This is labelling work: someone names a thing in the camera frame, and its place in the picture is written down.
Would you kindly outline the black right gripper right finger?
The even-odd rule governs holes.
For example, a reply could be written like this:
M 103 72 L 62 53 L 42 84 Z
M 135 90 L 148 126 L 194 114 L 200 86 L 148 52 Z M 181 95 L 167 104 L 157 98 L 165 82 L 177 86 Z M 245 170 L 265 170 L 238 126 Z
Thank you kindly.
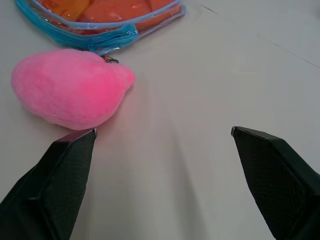
M 248 188 L 277 240 L 320 238 L 320 175 L 282 138 L 234 126 Z

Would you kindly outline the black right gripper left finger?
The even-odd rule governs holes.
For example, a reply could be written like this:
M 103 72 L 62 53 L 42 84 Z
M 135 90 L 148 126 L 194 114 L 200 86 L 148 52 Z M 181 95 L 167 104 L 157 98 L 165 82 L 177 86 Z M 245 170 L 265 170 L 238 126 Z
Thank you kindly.
M 86 192 L 97 130 L 54 141 L 0 203 L 2 240 L 68 240 Z

